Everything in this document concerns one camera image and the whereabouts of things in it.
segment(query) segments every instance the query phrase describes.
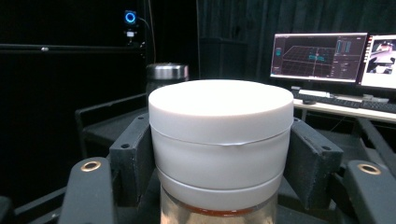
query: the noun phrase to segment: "desk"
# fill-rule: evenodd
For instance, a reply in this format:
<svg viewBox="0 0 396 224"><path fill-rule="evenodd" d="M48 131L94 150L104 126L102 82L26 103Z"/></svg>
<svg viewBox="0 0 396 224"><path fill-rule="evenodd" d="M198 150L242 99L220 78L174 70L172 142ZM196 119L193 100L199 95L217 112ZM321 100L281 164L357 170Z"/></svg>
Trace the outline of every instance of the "desk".
<svg viewBox="0 0 396 224"><path fill-rule="evenodd" d="M305 120L306 111L312 110L312 111L318 111L329 114L336 114L336 115L350 116L350 117L361 117L372 120L396 123L396 114L390 114L390 113L368 110L368 109L360 109L360 108L355 109L344 106L327 105L321 103L316 103L314 105L304 105L303 101L298 99L294 99L294 108L303 110L302 120Z"/></svg>

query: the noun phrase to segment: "white cylindrical container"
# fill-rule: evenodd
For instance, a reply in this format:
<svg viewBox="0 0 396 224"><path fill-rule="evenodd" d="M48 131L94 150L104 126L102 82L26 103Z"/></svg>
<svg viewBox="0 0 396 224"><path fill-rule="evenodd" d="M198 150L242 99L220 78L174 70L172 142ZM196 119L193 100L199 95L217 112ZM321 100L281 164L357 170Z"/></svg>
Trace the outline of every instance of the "white cylindrical container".
<svg viewBox="0 0 396 224"><path fill-rule="evenodd" d="M153 91L148 111L166 214L181 211L169 210L170 204L190 208L200 217L188 217L200 219L275 209L293 123L289 91L250 81L196 80ZM274 213L265 214L275 222ZM176 219L168 222L163 212L163 223L187 220Z"/></svg>

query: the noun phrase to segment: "computer monitor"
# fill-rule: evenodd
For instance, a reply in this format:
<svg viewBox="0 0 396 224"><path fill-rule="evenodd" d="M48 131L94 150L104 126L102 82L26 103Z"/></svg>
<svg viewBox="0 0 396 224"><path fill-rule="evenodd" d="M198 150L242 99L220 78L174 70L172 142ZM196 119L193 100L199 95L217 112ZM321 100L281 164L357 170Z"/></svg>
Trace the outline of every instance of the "computer monitor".
<svg viewBox="0 0 396 224"><path fill-rule="evenodd" d="M271 77L356 83L367 33L276 34Z"/></svg>
<svg viewBox="0 0 396 224"><path fill-rule="evenodd" d="M395 59L396 34L369 35L358 84L368 88L396 90Z"/></svg>

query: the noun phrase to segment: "white lid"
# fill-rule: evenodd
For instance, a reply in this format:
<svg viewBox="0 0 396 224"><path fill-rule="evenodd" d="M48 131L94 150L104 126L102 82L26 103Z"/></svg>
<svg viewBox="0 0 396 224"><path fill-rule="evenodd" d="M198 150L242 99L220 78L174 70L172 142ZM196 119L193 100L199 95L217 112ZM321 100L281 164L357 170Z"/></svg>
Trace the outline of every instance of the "white lid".
<svg viewBox="0 0 396 224"><path fill-rule="evenodd" d="M238 145L285 132L291 92L257 82L196 80L159 88L148 98L151 128L187 142Z"/></svg>

